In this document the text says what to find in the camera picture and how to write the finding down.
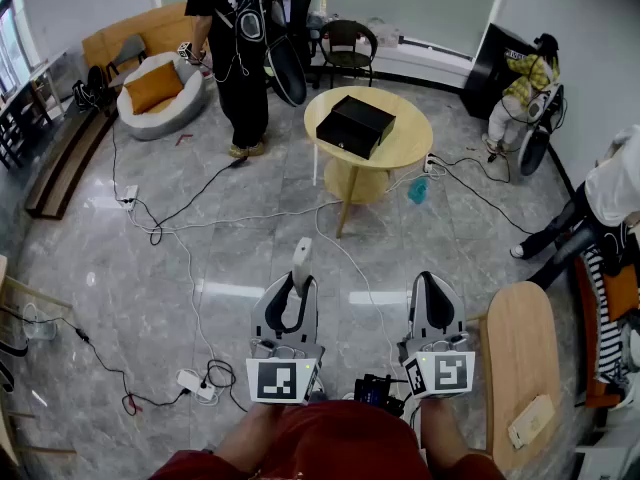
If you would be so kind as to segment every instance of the yellow patterned shirt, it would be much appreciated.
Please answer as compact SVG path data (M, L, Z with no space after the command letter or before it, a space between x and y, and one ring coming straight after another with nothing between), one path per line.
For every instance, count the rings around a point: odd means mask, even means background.
M544 69L544 59L535 53L525 57L524 59L514 60L507 59L507 65L511 71L520 73L521 76L515 82L513 82L504 91L505 96L515 96L520 100L520 104L523 108L526 108L533 96L531 86L541 91L551 82L547 77L547 73ZM558 63L553 60L553 77L557 79L560 76L560 70L558 69Z

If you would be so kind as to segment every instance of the orange cushion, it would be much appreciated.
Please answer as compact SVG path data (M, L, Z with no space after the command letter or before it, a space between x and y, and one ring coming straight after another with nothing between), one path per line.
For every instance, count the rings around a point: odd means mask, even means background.
M602 280L611 321L617 320L631 309L638 309L638 280L633 265L624 267L616 277L603 274Z
M146 75L125 85L131 96L134 115L142 114L161 101L177 96L184 85L180 81L173 61L149 71Z
M168 98L158 103L155 107L151 107L145 114L159 114L175 101L175 98Z

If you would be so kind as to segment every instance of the red shirt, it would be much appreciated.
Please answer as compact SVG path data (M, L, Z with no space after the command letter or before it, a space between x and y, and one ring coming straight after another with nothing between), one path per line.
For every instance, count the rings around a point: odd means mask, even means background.
M176 453L151 480L245 480L220 457ZM329 401L285 412L256 478L270 480L432 480L413 430L404 421L353 401ZM495 464L468 455L438 480L504 480Z

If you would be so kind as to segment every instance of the white pants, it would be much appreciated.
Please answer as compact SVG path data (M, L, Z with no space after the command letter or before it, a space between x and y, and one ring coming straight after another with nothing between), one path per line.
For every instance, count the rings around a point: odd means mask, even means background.
M526 109L522 108L518 98L511 95L503 97L493 107L489 117L489 138L494 142L504 140L505 144L511 144L518 136L518 131L523 124L514 121L511 116L524 121L526 114ZM511 129L505 134L508 126Z

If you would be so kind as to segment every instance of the black t-shirt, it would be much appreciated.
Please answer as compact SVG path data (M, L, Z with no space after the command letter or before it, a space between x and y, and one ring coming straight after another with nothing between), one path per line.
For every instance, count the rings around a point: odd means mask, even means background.
M213 16L211 30L209 31L209 47L213 57L214 71L226 72L229 63L236 54L236 39L233 25L236 19L237 0L187 0L185 15L187 16ZM219 11L232 25L227 23L216 12ZM256 48L249 47L239 42L239 50L243 63L256 58Z

